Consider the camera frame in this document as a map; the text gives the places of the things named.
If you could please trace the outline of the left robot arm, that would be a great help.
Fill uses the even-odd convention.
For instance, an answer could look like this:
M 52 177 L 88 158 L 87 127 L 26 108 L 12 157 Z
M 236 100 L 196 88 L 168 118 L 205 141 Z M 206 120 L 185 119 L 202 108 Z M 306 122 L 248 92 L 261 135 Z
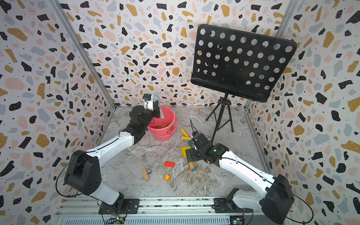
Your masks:
M 130 122 L 113 139 L 88 151 L 78 150 L 71 156 L 64 182 L 86 196 L 90 196 L 119 212 L 124 195 L 102 181 L 101 167 L 121 151 L 138 143 L 155 118 L 160 118 L 160 107 L 145 109 L 135 106 L 130 111 Z

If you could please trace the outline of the yellow scoop yellow handle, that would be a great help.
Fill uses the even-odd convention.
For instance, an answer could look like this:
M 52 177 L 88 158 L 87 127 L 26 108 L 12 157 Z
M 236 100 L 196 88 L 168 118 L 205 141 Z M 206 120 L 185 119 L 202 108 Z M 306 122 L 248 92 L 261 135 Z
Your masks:
M 191 149 L 190 146 L 182 147 L 181 148 L 181 153 L 182 153 L 183 157 L 186 158 L 187 161 L 189 162 L 190 170 L 192 172 L 194 172 L 196 169 L 195 169 L 195 166 L 194 166 L 193 162 L 191 162 L 191 158 L 190 158 L 190 155 L 189 155 L 189 153 L 190 153 L 189 149 Z

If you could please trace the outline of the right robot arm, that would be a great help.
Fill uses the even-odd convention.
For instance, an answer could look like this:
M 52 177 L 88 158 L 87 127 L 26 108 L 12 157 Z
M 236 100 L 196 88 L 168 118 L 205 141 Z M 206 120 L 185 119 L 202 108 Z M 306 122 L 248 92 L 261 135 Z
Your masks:
M 228 205 L 237 208 L 261 210 L 272 222 L 282 225 L 294 203 L 294 195 L 288 179 L 283 175 L 265 173 L 235 155 L 221 143 L 213 144 L 199 132 L 193 133 L 194 148 L 186 150 L 188 162 L 203 160 L 225 169 L 250 185 L 256 196 L 246 196 L 236 189 L 230 194 Z

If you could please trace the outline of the light blue garden fork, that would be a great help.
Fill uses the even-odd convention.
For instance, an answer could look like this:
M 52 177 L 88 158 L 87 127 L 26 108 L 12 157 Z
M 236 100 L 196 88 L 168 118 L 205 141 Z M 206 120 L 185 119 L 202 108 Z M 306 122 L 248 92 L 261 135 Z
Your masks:
M 158 94 L 157 92 L 154 93 L 154 98 L 155 98 L 155 101 L 157 101 L 156 106 L 159 107 L 160 118 L 161 118 L 161 119 L 164 119 L 165 116 L 164 116 L 164 113 L 163 113 L 162 108 L 161 108 L 161 106 L 160 106 L 160 104 L 161 104 L 161 102 L 160 102 L 160 96 L 159 96 L 159 94 Z

